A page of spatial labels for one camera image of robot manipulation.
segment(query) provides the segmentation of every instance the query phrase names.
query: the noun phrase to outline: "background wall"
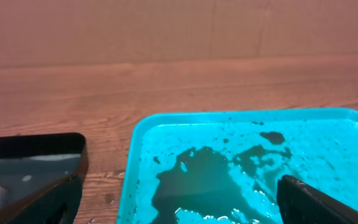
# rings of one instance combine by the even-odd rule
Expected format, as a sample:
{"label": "background wall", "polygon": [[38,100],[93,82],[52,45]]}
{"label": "background wall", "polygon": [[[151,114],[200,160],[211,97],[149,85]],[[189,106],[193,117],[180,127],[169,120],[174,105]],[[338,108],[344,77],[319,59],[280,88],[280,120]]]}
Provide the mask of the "background wall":
{"label": "background wall", "polygon": [[358,0],[0,1],[0,67],[358,53]]}

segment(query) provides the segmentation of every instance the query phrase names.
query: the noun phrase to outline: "round white object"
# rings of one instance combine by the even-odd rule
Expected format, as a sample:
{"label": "round white object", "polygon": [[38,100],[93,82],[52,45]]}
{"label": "round white object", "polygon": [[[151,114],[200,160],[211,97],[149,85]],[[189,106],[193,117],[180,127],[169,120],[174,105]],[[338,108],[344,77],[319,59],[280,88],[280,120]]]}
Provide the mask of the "round white object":
{"label": "round white object", "polygon": [[24,182],[29,181],[29,180],[31,180],[31,175],[26,175],[22,179],[22,181],[24,181]]}

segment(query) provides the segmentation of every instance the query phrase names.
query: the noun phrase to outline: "tabletop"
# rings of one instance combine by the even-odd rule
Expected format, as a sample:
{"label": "tabletop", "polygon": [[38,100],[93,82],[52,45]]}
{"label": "tabletop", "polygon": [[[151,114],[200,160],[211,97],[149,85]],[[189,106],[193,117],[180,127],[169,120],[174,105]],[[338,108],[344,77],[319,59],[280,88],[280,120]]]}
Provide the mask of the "tabletop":
{"label": "tabletop", "polygon": [[114,223],[134,126],[161,112],[358,110],[358,54],[0,69],[0,136],[79,132],[75,223]]}

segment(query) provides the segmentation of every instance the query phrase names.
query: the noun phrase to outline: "black object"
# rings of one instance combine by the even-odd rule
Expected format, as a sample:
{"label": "black object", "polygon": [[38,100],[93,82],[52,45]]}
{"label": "black object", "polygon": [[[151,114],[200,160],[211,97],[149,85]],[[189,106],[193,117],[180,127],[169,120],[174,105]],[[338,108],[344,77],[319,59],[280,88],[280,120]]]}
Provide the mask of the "black object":
{"label": "black object", "polygon": [[358,224],[358,212],[308,184],[284,175],[277,203],[284,224]]}
{"label": "black object", "polygon": [[0,223],[73,223],[87,168],[81,134],[1,137]]}

